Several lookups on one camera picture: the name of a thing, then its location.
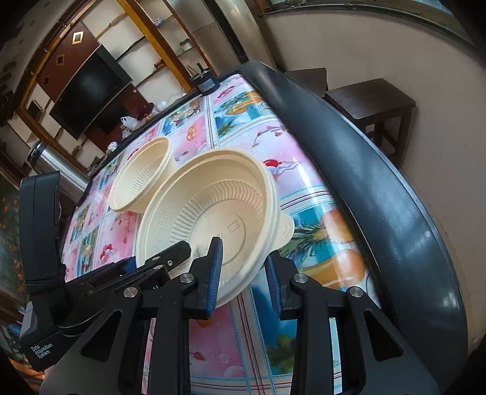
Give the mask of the beige plastic bowl with tab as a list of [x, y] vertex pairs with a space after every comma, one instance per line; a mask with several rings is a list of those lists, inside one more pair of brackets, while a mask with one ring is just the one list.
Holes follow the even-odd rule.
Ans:
[[279, 207], [273, 175], [263, 162], [236, 148], [206, 151], [179, 167], [149, 202], [136, 241], [136, 264], [179, 241], [190, 257], [175, 270], [190, 269], [212, 238], [223, 242], [217, 306], [239, 295], [271, 252], [293, 236], [294, 221]]

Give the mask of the framed flower painting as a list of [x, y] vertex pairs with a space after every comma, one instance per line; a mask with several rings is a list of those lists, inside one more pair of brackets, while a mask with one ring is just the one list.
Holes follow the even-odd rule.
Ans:
[[19, 233], [19, 191], [1, 175], [1, 290], [21, 303], [27, 300]]

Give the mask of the beige plastic bowl far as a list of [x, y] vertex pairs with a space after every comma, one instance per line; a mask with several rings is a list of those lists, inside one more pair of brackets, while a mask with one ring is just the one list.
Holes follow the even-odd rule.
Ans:
[[110, 209], [144, 213], [158, 188], [176, 170], [171, 140], [154, 138], [135, 151], [119, 170], [108, 197]]

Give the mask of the steel thermos flask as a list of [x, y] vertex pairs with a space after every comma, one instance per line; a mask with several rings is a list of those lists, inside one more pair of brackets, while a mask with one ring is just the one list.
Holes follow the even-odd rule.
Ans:
[[42, 141], [35, 143], [27, 156], [30, 167], [36, 173], [59, 171], [60, 190], [73, 202], [79, 203], [90, 185], [91, 179], [76, 166]]

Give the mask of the black television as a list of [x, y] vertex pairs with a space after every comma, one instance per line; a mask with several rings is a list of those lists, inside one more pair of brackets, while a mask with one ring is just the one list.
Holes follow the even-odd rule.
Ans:
[[130, 75], [100, 45], [69, 80], [50, 116], [72, 137], [79, 138], [131, 82]]

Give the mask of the small black device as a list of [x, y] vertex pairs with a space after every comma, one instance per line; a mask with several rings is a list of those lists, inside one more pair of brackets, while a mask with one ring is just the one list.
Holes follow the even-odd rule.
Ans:
[[212, 94], [220, 87], [220, 82], [210, 68], [204, 68], [201, 63], [197, 63], [199, 71], [192, 77], [192, 82], [199, 90], [201, 95]]

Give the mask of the dark wooden stool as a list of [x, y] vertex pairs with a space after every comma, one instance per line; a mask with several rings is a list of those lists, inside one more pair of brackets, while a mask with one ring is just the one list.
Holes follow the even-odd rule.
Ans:
[[400, 168], [403, 164], [405, 145], [415, 101], [383, 78], [329, 90], [325, 101], [352, 122], [362, 132], [369, 126], [367, 137], [380, 147], [388, 142], [393, 151], [387, 156]]

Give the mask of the silver standing air conditioner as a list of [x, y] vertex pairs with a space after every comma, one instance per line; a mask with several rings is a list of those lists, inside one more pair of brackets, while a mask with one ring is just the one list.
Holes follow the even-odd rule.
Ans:
[[213, 16], [240, 64], [260, 61], [276, 67], [259, 26], [243, 0], [206, 0], [205, 7]]

